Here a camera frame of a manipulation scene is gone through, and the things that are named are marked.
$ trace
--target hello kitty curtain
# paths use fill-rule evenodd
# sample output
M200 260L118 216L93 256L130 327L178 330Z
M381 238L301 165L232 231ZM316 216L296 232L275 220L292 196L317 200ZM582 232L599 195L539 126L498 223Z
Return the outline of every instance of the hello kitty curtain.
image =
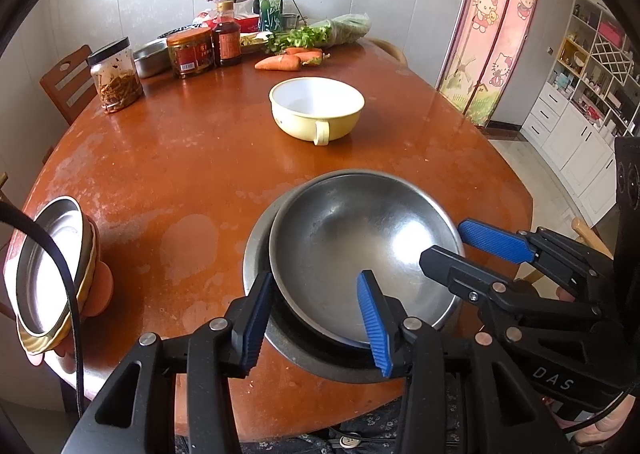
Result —
M495 110L535 7L536 0L466 0L438 88L476 126Z

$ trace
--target jar lid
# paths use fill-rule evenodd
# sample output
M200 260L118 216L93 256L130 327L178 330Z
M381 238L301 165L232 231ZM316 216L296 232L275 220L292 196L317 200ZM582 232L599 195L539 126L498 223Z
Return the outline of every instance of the jar lid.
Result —
M112 55L116 55L117 52L129 47L129 37L123 37L120 40L116 40L111 44L107 44L100 48L98 51L94 51L86 58L86 63L89 67L94 64L98 64L103 60L108 59Z
M167 46L176 46L177 44L182 44L183 42L187 42L189 40L193 40L202 36L205 33L210 33L211 28L207 26L203 26L201 28L191 28L190 30L179 31L178 33L174 33L166 38Z
M233 1L222 1L218 3L216 8L219 12L232 12L234 9Z

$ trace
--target glass jar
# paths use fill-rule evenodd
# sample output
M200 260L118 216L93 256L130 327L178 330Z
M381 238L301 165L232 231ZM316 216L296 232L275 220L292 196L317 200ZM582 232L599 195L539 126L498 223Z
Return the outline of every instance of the glass jar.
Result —
M176 78L199 75L213 66L211 28L191 28L167 37L169 58Z
M86 63L105 112L115 113L124 109L143 93L129 37L94 51L86 58Z

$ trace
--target black cable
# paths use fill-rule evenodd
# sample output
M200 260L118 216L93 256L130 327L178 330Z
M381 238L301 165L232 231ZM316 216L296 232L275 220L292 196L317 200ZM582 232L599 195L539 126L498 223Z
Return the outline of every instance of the black cable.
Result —
M345 438L357 439L360 441L370 441L373 443L393 443L396 440L396 438L369 438L367 436L358 436L353 432L343 432L334 427L329 427L329 430L335 432L336 434L339 434L340 436L344 436Z
M617 397L611 403L611 405L609 405L609 407L607 407L606 409L601 410L598 414L594 414L588 420L584 420L584 421L581 421L580 423L576 423L575 425L565 427L564 429L562 429L562 432L564 434L570 434L572 432L576 432L577 430L584 429L585 427L588 427L590 425L593 425L594 423L599 422L600 420L602 420L602 418L608 416L610 412L612 412L617 406L619 406L624 401L624 399L628 396L628 394L629 394L629 389L623 392L622 394L620 394L620 396Z
M65 257L51 236L39 224L13 205L2 200L0 200L0 222L20 230L28 238L39 244L49 254L49 257L51 257L60 272L62 284L65 287L69 313L71 313L71 333L76 353L76 405L78 406L78 416L81 417L84 409L84 367L82 364L82 344L80 342L80 312L78 311L76 289Z

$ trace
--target red label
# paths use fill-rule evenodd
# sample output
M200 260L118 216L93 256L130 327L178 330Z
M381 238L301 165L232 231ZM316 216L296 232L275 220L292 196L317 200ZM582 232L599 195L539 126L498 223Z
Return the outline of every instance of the red label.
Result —
M197 44L188 48L181 48L175 51L175 59L180 66L181 72L191 71L200 66L211 64L213 59L211 45L206 43Z
M177 49L175 59L180 66L180 71L190 71L198 65L195 47Z
M220 60L232 59L240 55L240 32L221 33L218 36Z

